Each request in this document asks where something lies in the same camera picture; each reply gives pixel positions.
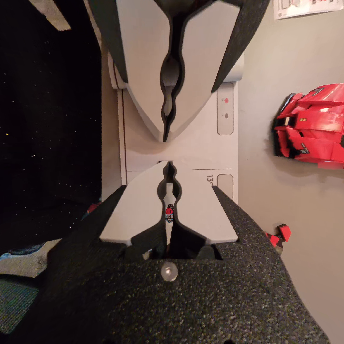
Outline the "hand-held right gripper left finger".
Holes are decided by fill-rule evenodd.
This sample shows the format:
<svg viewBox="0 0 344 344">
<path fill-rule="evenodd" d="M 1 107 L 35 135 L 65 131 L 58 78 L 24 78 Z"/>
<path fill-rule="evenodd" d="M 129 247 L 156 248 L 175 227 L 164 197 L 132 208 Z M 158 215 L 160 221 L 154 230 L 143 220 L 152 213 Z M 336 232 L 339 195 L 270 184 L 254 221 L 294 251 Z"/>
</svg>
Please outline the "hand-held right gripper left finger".
<svg viewBox="0 0 344 344">
<path fill-rule="evenodd" d="M 103 242 L 134 245 L 137 236 L 155 225 L 165 225 L 168 161 L 161 161 L 138 174 L 125 188 L 100 235 Z"/>
</svg>

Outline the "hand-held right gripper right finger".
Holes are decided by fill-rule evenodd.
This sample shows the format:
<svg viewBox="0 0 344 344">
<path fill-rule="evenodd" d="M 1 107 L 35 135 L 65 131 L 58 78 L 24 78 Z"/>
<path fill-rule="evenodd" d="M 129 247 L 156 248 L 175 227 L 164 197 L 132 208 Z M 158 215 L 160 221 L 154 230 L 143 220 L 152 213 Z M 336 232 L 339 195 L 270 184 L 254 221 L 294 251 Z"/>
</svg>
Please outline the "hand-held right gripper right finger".
<svg viewBox="0 0 344 344">
<path fill-rule="evenodd" d="M 176 203 L 174 224 L 205 239 L 205 244 L 235 242 L 238 239 L 212 185 L 184 162 L 171 161 Z"/>
</svg>

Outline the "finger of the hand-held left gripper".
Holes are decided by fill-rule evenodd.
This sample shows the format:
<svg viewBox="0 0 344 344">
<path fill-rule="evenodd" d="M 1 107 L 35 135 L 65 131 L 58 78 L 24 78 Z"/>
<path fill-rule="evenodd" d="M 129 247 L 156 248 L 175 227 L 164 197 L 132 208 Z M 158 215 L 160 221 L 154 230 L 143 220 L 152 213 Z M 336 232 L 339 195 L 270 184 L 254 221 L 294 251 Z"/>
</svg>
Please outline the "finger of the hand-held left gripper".
<svg viewBox="0 0 344 344">
<path fill-rule="evenodd" d="M 212 93 L 221 62 L 240 12 L 235 1 L 206 1 L 172 21 L 171 53 L 178 79 L 171 92 L 164 142 L 177 138 L 196 118 Z"/>
<path fill-rule="evenodd" d="M 164 1 L 116 1 L 127 72 L 127 90 L 145 126 L 167 142 L 162 67 L 171 53 L 172 17 Z"/>
</svg>

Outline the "lego instruction booklet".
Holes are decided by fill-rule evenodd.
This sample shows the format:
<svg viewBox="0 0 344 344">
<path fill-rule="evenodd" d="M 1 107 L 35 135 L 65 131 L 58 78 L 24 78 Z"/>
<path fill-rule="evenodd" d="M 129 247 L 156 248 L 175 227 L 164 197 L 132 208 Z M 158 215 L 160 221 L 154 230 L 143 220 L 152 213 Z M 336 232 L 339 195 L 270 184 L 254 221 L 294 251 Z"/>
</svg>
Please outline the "lego instruction booklet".
<svg viewBox="0 0 344 344">
<path fill-rule="evenodd" d="M 172 142 L 144 124 L 106 47 L 101 53 L 101 200 L 162 160 L 181 160 L 238 203 L 238 82 L 244 55 L 192 123 Z"/>
</svg>

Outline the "red black green lego assembly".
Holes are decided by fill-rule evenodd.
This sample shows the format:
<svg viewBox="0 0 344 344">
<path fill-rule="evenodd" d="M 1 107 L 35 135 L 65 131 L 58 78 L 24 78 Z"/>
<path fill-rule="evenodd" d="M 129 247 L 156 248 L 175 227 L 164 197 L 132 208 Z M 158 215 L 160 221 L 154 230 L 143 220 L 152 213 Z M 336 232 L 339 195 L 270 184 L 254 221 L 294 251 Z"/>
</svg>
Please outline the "red black green lego assembly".
<svg viewBox="0 0 344 344">
<path fill-rule="evenodd" d="M 266 237 L 269 239 L 272 246 L 281 255 L 283 252 L 283 243 L 288 242 L 291 236 L 290 227 L 286 224 L 281 224 L 276 227 L 277 234 L 269 234 L 265 232 Z"/>
</svg>

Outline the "red lego car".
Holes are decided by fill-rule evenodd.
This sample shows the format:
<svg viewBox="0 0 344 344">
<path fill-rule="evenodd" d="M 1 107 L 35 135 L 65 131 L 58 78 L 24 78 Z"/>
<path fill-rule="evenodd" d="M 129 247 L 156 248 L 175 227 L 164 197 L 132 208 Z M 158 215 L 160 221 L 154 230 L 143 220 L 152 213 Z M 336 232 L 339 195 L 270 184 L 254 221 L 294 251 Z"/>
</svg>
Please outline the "red lego car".
<svg viewBox="0 0 344 344">
<path fill-rule="evenodd" d="M 318 168 L 344 168 L 344 84 L 291 93 L 272 124 L 274 155 Z"/>
</svg>

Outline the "white sticker sheet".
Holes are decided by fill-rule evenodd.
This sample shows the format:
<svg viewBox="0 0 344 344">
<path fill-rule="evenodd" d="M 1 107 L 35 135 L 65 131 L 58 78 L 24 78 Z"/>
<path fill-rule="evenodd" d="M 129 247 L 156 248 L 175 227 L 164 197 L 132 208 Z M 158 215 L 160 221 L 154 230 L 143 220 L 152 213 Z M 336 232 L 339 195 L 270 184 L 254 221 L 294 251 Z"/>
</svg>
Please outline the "white sticker sheet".
<svg viewBox="0 0 344 344">
<path fill-rule="evenodd" d="M 281 20 L 304 15 L 340 11 L 343 0 L 274 0 L 274 19 Z"/>
</svg>

